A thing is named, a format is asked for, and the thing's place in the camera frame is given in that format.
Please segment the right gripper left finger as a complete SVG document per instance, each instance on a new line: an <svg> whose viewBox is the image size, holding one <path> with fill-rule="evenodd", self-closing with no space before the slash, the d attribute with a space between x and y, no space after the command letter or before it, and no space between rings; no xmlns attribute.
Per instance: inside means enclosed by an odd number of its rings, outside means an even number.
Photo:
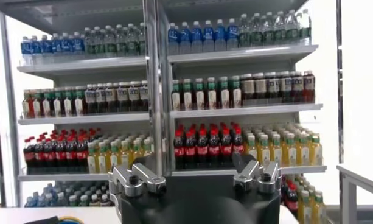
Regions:
<svg viewBox="0 0 373 224"><path fill-rule="evenodd" d="M108 176L110 194L113 195L140 197L144 189L156 195L165 194L167 191L166 179L155 174L142 163L133 164L131 170L125 166L114 166Z"/></svg>

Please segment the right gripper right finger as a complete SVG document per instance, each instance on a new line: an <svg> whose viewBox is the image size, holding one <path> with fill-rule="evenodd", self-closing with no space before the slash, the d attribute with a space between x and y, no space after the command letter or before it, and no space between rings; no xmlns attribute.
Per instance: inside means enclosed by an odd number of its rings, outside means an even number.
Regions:
<svg viewBox="0 0 373 224"><path fill-rule="evenodd" d="M232 154L232 162L237 170L233 177L234 190L246 193L257 190L261 194L274 194L281 192L281 168L277 162L269 162L261 166L257 160L251 159L248 163L240 153Z"/></svg>

